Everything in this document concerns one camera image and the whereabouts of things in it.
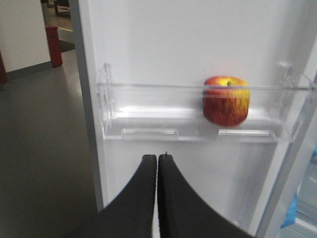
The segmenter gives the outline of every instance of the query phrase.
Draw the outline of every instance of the white wall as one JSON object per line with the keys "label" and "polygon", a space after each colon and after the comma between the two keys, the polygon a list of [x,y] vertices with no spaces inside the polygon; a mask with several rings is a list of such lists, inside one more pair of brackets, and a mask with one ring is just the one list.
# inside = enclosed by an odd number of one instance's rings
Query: white wall
{"label": "white wall", "polygon": [[51,60],[39,0],[0,1],[0,51],[7,72]]}

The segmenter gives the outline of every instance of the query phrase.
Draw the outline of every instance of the red object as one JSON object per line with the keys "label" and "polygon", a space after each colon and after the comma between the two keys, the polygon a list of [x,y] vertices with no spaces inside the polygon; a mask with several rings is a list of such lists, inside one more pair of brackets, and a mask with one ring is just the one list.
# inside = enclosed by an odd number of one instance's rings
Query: red object
{"label": "red object", "polygon": [[2,56],[0,52],[0,84],[6,84],[8,83],[8,75],[6,74],[4,63],[2,61]]}
{"label": "red object", "polygon": [[46,27],[46,36],[48,38],[50,56],[52,66],[60,66],[63,64],[63,60],[61,59],[61,50],[59,45],[57,26],[47,26]]}

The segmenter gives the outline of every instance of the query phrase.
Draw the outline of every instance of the apple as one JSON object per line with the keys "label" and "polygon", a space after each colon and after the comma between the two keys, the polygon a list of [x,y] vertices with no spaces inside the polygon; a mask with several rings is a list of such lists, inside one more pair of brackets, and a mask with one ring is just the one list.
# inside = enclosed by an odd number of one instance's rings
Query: apple
{"label": "apple", "polygon": [[245,80],[231,76],[215,76],[205,81],[204,116],[221,126],[237,126],[247,118],[250,90]]}

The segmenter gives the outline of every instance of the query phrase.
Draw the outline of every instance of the blue bag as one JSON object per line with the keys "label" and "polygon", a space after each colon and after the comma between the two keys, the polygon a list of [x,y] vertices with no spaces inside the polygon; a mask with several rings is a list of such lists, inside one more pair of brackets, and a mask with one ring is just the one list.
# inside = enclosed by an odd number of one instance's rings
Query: blue bag
{"label": "blue bag", "polygon": [[296,219],[296,212],[297,212],[297,204],[298,204],[298,199],[297,199],[297,194],[295,194],[293,201],[291,202],[291,205],[288,208],[288,211],[286,213],[286,218],[281,226],[281,228],[289,226],[293,223],[295,223]]}

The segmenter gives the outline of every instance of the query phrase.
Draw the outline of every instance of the clear plastic shelf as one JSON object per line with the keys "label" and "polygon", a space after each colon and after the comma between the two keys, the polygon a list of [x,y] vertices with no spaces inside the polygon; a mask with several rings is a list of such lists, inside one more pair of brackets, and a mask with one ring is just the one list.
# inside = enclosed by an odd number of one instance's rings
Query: clear plastic shelf
{"label": "clear plastic shelf", "polygon": [[316,86],[302,74],[286,72],[276,85],[234,87],[250,90],[249,112],[240,125],[224,127],[203,115],[203,91],[213,86],[113,83],[105,64],[97,80],[104,139],[291,142],[303,107],[316,100]]}

